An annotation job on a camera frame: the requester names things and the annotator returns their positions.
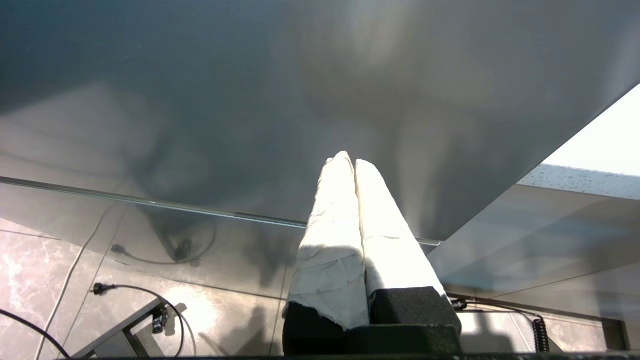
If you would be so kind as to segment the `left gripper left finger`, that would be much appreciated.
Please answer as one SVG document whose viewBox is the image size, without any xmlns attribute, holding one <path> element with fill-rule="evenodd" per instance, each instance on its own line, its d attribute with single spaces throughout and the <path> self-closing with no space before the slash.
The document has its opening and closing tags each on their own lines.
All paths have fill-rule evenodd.
<svg viewBox="0 0 640 360">
<path fill-rule="evenodd" d="M 283 319 L 286 356 L 342 354 L 347 333 L 370 325 L 355 169 L 347 152 L 322 167 Z"/>
</svg>

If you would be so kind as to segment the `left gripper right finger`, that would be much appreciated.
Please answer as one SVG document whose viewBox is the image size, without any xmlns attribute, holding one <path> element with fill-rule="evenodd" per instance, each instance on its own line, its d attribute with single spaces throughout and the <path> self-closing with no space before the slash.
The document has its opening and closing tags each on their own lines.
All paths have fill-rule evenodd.
<svg viewBox="0 0 640 360">
<path fill-rule="evenodd" d="M 382 174 L 359 159 L 355 181 L 371 324 L 459 330 L 450 298 Z"/>
</svg>

